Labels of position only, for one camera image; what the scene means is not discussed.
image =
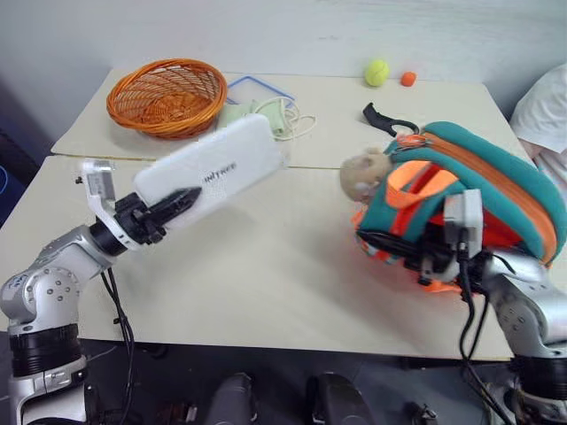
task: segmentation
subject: tennis ball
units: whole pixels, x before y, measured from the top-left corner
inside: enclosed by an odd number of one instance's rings
[[[364,71],[364,80],[370,86],[380,87],[390,74],[390,68],[385,60],[376,59],[370,62]]]

